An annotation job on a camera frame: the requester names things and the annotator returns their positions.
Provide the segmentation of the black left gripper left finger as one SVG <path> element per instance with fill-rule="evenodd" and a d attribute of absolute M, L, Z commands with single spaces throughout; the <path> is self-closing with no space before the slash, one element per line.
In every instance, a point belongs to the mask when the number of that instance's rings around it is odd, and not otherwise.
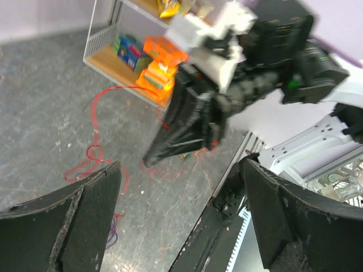
<path fill-rule="evenodd" d="M 115 161 L 1 211 L 1 271 L 100 271 L 119 197 Z"/>

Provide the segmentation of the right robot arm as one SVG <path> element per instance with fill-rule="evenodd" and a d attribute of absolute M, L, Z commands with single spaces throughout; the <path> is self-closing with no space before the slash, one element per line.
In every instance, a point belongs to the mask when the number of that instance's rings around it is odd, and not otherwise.
<path fill-rule="evenodd" d="M 350 88 L 353 75 L 309 39 L 314 17 L 279 10 L 230 11 L 214 25 L 175 16 L 166 37 L 186 49 L 164 123 L 143 163 L 212 149 L 227 120 L 279 89 L 283 104 L 317 104 Z"/>

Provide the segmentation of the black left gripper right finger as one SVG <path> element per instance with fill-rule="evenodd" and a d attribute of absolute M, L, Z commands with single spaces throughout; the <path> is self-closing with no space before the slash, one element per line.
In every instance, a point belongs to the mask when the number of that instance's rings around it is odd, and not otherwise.
<path fill-rule="evenodd" d="M 269 271 L 362 271 L 362 209 L 243 164 L 248 206 Z"/>

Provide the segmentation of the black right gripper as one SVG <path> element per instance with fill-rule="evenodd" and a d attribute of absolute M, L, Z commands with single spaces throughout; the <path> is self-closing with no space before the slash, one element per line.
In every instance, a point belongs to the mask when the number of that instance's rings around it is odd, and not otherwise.
<path fill-rule="evenodd" d="M 256 14 L 249 33 L 238 36 L 242 58 L 226 93 L 189 59 L 176 73 L 170 102 L 170 128 L 161 128 L 143 163 L 211 149 L 223 138 L 227 119 L 277 87 L 286 101 L 302 101 L 302 54 L 314 24 L 311 14 Z"/>

